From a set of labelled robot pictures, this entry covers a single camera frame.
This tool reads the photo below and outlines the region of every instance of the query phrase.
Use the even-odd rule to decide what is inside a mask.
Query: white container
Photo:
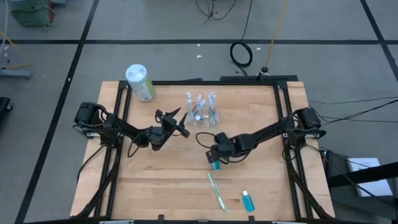
[[[149,102],[155,98],[155,89],[143,65],[131,65],[126,70],[126,78],[139,100]]]

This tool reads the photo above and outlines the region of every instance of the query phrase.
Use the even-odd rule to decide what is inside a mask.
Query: small blue bottle
[[[246,207],[246,211],[248,212],[252,212],[254,211],[254,204],[253,201],[251,200],[251,197],[249,195],[249,193],[247,192],[247,190],[245,190],[243,192],[243,204]]]

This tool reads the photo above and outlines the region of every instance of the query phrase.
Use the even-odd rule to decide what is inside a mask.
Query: wooden tabletop
[[[292,109],[307,107],[308,101],[302,82],[288,82]],[[113,111],[118,82],[104,82],[98,103]],[[118,184],[113,207],[113,219],[155,220],[165,215],[167,220],[295,220],[290,185],[285,161],[282,158],[281,137],[270,139],[253,150],[250,156],[238,164],[222,165],[221,170],[212,170],[205,156],[207,149],[198,145],[195,135],[199,131],[225,132],[229,137],[241,133],[253,133],[277,121],[275,95],[271,86],[206,86],[206,85],[159,85],[155,86],[156,97],[150,103],[131,98],[128,123],[137,128],[157,126],[155,110],[170,112],[179,107],[179,121],[186,108],[186,94],[207,96],[217,92],[217,108],[221,123],[215,128],[187,125],[191,132],[188,139],[172,136],[160,151],[150,147],[139,149],[127,158],[130,139],[125,138]],[[284,105],[283,93],[280,93]],[[203,144],[211,145],[213,138],[202,136]],[[85,160],[99,148],[98,138],[88,141]],[[315,140],[307,143],[318,147]],[[76,189],[71,215],[80,212],[96,192],[105,150],[98,154],[83,169]],[[306,147],[302,159],[308,189],[318,203],[334,216],[325,173],[319,153]],[[208,180],[213,174],[227,211],[222,211]],[[256,210],[246,212],[242,191],[251,195]],[[302,194],[297,193],[302,216],[305,217]],[[105,213],[108,191],[104,194]]]

